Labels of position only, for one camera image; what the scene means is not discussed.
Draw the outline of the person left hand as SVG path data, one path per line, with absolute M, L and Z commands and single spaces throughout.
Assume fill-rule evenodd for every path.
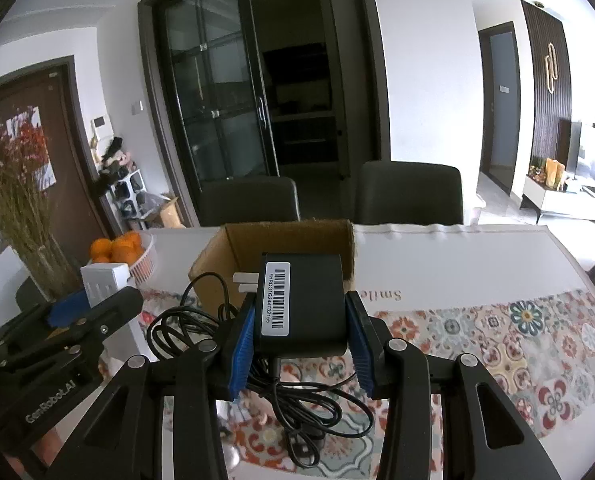
M 26 450 L 11 453 L 0 443 L 0 452 L 18 478 L 44 479 L 62 446 L 58 430 L 52 428 Z

